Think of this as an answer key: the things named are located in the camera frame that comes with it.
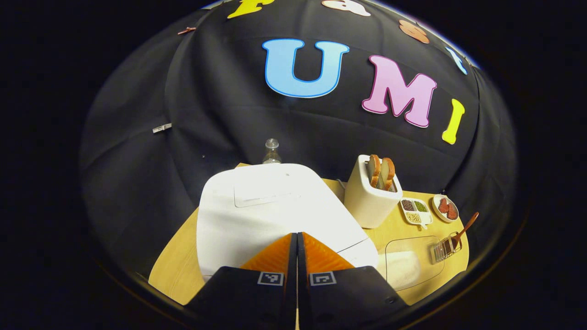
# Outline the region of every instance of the round plate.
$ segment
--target round plate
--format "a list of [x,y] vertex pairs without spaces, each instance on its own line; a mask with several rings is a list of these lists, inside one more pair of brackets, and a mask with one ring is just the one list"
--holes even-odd
[[453,201],[451,201],[450,198],[446,197],[445,195],[441,195],[441,194],[434,195],[434,197],[432,197],[432,208],[434,209],[434,212],[436,213],[436,215],[439,216],[444,222],[446,222],[446,223],[455,222],[456,219],[455,220],[451,220],[451,219],[449,219],[449,218],[446,217],[446,214],[441,213],[438,210],[438,206],[440,205],[440,200],[443,199],[443,198],[446,198],[446,203],[447,204],[448,203],[452,203],[454,205],[454,208],[457,209],[457,219],[458,219],[458,216],[460,215],[460,213],[458,211],[457,205]]

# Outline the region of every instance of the letter u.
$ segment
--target letter u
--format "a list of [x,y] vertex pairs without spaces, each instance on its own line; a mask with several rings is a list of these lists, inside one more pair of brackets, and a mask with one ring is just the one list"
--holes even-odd
[[302,48],[303,41],[298,39],[273,39],[263,43],[267,50],[265,63],[265,81],[279,94],[292,97],[319,97],[336,88],[340,78],[342,55],[350,48],[331,41],[319,41],[316,48],[322,51],[322,71],[318,79],[300,80],[294,76],[296,51]]

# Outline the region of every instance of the wooden table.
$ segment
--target wooden table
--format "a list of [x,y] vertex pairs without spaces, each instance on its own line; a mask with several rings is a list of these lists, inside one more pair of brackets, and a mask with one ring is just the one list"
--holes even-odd
[[[240,166],[246,166],[246,164],[241,163],[237,167]],[[340,185],[340,182],[328,179],[323,180],[334,194],[341,201],[344,201],[345,190]],[[364,229],[380,253],[385,249],[387,243],[392,240],[429,235],[442,239],[449,236],[450,233],[463,229],[460,218],[453,223],[445,223],[436,216],[431,205],[431,199],[434,194],[404,190],[403,196],[425,201],[433,215],[433,222],[427,226],[427,230],[422,230],[420,226],[411,225],[403,218],[399,206],[394,208],[378,228]],[[150,285],[181,305],[187,304],[204,286],[204,280],[198,264],[198,254],[195,249],[197,219],[198,208],[195,209],[163,249],[149,276]],[[463,234],[461,242],[463,244],[462,250],[445,260],[444,269],[438,276],[415,287],[397,292],[408,305],[413,305],[422,300],[459,272],[467,269],[469,244],[466,234]]]

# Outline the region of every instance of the white box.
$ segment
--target white box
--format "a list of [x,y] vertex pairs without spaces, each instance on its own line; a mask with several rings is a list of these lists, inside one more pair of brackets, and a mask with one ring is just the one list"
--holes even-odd
[[397,206],[403,196],[397,174],[393,177],[393,190],[371,187],[367,174],[366,154],[359,155],[345,190],[345,207],[363,228],[377,228]]

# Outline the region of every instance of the black fabric backdrop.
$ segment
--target black fabric backdrop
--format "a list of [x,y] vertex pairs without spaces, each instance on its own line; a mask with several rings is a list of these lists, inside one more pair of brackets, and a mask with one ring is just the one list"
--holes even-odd
[[[371,17],[276,1],[227,20],[239,5],[228,2],[173,23],[120,65],[88,114],[80,168],[90,220],[121,266],[148,277],[205,182],[239,162],[260,163],[269,137],[284,162],[328,179],[346,181],[358,154],[391,157],[405,190],[446,190],[464,221],[481,213],[468,233],[471,260],[489,248],[508,219],[517,175],[514,128],[498,89],[467,62],[462,74],[432,33],[425,45],[397,27],[404,17],[362,4]],[[178,36],[186,26],[198,29]],[[261,44],[278,38],[305,42],[294,70],[302,80],[320,74],[315,42],[349,46],[336,89],[314,99],[271,90]],[[405,112],[361,108],[375,73],[370,55],[397,62],[406,83],[418,73],[437,82],[428,128],[407,123]],[[441,139],[451,98],[466,110],[454,145]],[[168,122],[172,129],[152,133]]]

